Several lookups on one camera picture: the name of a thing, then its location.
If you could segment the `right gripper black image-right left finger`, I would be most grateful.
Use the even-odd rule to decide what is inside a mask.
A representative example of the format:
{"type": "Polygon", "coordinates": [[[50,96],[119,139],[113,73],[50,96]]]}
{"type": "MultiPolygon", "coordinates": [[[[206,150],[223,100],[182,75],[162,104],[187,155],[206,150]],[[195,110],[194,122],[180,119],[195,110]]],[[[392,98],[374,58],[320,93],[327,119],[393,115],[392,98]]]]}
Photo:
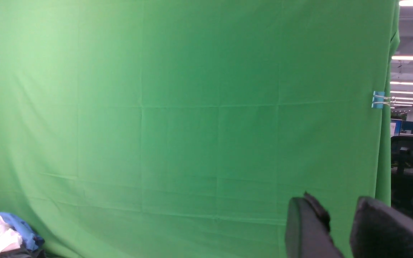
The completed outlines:
{"type": "Polygon", "coordinates": [[[289,201],[285,230],[288,258],[343,258],[331,237],[331,216],[313,195],[289,201]]]}

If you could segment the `right gripper black image-right right finger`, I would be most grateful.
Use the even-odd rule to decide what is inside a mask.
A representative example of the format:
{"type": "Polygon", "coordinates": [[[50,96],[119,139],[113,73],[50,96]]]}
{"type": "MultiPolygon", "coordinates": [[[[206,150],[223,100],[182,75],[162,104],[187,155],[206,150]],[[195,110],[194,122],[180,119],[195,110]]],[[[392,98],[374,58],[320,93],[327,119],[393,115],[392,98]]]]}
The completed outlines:
{"type": "Polygon", "coordinates": [[[377,199],[360,197],[350,247],[354,258],[413,258],[413,219],[377,199]]]}

